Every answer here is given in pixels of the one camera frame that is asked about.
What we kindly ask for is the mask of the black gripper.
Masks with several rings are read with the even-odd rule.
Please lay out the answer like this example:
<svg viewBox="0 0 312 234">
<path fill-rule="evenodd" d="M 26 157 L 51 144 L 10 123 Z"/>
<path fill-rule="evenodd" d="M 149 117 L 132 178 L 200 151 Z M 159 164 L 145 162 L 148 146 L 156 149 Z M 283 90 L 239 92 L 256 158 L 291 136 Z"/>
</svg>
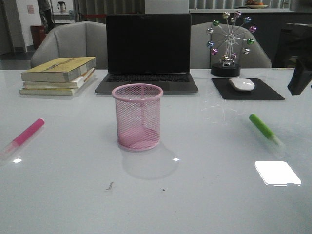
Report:
<svg viewBox="0 0 312 234">
<path fill-rule="evenodd" d="M 312 59 L 298 58 L 290 83 L 287 88 L 292 95 L 301 94 L 312 80 Z"/>
</svg>

